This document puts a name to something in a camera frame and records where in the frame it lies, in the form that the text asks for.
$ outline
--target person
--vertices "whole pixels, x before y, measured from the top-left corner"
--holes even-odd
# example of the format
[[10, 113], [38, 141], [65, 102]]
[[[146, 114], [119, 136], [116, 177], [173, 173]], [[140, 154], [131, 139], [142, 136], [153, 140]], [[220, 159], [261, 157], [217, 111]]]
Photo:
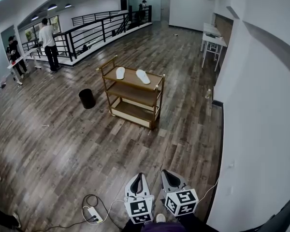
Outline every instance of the person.
[[88, 46], [85, 44], [83, 45], [83, 53], [86, 52], [88, 50]]
[[145, 11], [145, 9], [147, 8], [146, 3], [147, 3], [147, 1], [143, 0], [139, 6], [139, 13], [140, 13], [140, 20], [141, 21], [143, 21], [145, 19], [145, 16], [146, 16], [146, 11]]
[[166, 222], [163, 214], [158, 214], [156, 223], [139, 223], [134, 224], [131, 219], [127, 222], [122, 232], [218, 232], [212, 227], [206, 225], [194, 214], [188, 214], [177, 217], [180, 223]]
[[0, 211], [0, 225], [11, 230], [20, 230], [21, 228], [19, 216], [16, 212], [14, 212], [12, 216], [10, 216]]
[[[6, 53], [12, 62], [14, 62], [18, 58], [20, 58], [20, 53], [18, 52], [17, 45], [18, 45], [18, 42], [14, 40], [14, 36], [9, 37], [9, 45], [6, 48]], [[27, 70], [25, 62], [23, 60], [20, 60], [17, 64], [15, 64], [15, 68], [17, 69], [17, 71], [20, 75], [20, 78], [22, 79], [24, 77], [24, 74], [20, 70], [19, 64], [23, 67], [24, 72], [26, 74], [28, 74], [29, 71]]]
[[50, 70], [52, 74], [58, 71], [58, 58], [57, 58], [57, 47], [53, 38], [54, 27], [52, 25], [47, 25], [48, 20], [44, 18], [42, 20], [42, 29], [40, 30], [39, 41], [43, 41], [43, 48], [45, 49], [45, 54], [48, 58], [50, 65]]
[[142, 1], [142, 8], [143, 8], [142, 10], [147, 9], [147, 4], [146, 4], [146, 3], [147, 3], [146, 0], [143, 0], [143, 1]]

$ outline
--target black trash can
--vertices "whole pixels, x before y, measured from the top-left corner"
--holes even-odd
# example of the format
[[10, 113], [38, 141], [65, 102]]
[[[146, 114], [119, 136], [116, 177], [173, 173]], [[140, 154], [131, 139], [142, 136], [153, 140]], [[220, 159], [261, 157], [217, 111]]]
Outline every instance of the black trash can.
[[89, 88], [86, 88], [79, 92], [79, 98], [81, 99], [85, 109], [93, 108], [96, 105], [96, 100], [93, 97], [91, 89]]

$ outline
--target sneaker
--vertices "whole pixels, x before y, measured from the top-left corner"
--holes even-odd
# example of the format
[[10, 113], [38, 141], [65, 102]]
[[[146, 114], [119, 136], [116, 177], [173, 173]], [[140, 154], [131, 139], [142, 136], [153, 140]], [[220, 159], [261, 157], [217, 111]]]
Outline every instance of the sneaker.
[[158, 222], [166, 222], [166, 219], [165, 219], [164, 214], [159, 213], [159, 214], [156, 216], [156, 223], [158, 223]]
[[21, 228], [21, 223], [20, 223], [20, 219], [19, 219], [19, 216], [16, 212], [13, 213], [13, 217], [17, 220], [18, 222], [18, 227], [17, 228]]

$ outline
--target wooden floor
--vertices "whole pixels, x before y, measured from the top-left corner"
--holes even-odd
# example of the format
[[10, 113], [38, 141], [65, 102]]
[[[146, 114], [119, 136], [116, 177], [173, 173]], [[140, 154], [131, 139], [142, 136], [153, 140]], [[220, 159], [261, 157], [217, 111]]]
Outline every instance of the wooden floor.
[[[221, 109], [204, 98], [216, 75], [207, 61], [204, 69], [200, 67], [201, 37], [200, 32], [156, 24], [55, 75], [44, 64], [42, 70], [31, 68], [22, 87], [9, 79], [0, 91], [0, 209], [18, 211], [24, 231], [67, 226], [83, 220], [81, 202], [86, 194], [98, 195], [109, 208], [113, 200], [123, 199], [125, 184], [143, 172], [156, 197], [155, 214], [163, 212], [172, 219], [160, 202], [162, 169], [182, 175], [203, 197], [217, 175]], [[157, 129], [109, 114], [95, 69], [114, 55], [120, 65], [166, 74]], [[84, 109], [78, 97], [84, 88], [92, 89], [97, 101], [91, 110]], [[198, 205], [200, 219], [211, 195], [212, 191]], [[100, 204], [96, 208], [105, 216]], [[122, 227], [128, 221], [120, 202], [111, 216]], [[108, 219], [99, 226], [84, 223], [69, 231], [118, 229]]]

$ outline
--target wall outlet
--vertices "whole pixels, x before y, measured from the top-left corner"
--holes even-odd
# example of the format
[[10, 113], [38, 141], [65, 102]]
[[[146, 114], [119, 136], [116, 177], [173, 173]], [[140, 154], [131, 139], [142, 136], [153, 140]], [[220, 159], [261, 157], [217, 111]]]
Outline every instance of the wall outlet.
[[235, 168], [235, 160], [228, 167], [229, 168]]
[[91, 219], [89, 219], [91, 222], [96, 222], [97, 224], [103, 222], [103, 219], [100, 217], [99, 213], [96, 211], [94, 207], [90, 207], [88, 209], [88, 212], [91, 215]]

